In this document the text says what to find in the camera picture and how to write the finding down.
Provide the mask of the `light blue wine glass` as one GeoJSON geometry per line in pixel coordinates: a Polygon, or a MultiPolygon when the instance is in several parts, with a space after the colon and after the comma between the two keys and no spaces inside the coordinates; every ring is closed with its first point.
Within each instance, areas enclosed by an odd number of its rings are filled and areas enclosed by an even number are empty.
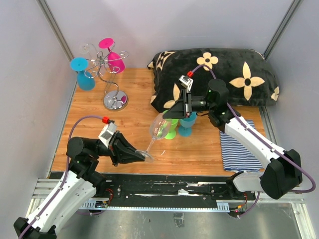
{"type": "Polygon", "coordinates": [[[189,137],[192,134],[192,126],[195,124],[197,116],[179,119],[180,127],[178,128],[178,133],[182,137],[189,137]]]}

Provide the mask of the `green wine glass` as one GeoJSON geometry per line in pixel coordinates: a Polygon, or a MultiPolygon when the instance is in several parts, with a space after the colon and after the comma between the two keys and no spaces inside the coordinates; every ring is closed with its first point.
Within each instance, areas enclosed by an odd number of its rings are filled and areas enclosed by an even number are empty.
{"type": "Polygon", "coordinates": [[[178,125],[179,120],[178,119],[172,119],[171,120],[171,126],[169,129],[169,132],[167,133],[167,135],[164,137],[167,140],[172,140],[176,137],[176,127],[178,125]]]}

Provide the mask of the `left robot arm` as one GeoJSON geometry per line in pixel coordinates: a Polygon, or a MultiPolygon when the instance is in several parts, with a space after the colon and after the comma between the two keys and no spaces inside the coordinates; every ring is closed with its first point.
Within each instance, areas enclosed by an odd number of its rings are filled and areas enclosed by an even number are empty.
{"type": "Polygon", "coordinates": [[[19,217],[14,222],[18,238],[55,239],[86,201],[103,196],[107,183],[96,171],[99,157],[109,157],[115,165],[145,160],[119,131],[110,140],[73,137],[68,141],[66,155],[70,161],[58,184],[27,218],[19,217]]]}

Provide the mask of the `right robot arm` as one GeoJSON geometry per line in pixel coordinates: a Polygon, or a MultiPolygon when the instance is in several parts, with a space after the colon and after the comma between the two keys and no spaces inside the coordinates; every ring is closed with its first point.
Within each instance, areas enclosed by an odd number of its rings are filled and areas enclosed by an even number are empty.
{"type": "Polygon", "coordinates": [[[269,141],[235,111],[228,103],[229,91],[221,79],[208,83],[204,96],[191,95],[193,80],[181,76],[181,93],[175,104],[163,115],[165,119],[183,119],[192,112],[208,112],[212,125],[236,139],[262,164],[264,172],[239,172],[226,186],[226,194],[238,199],[246,191],[265,192],[279,199],[302,183],[300,155],[293,149],[285,150],[269,141]]]}

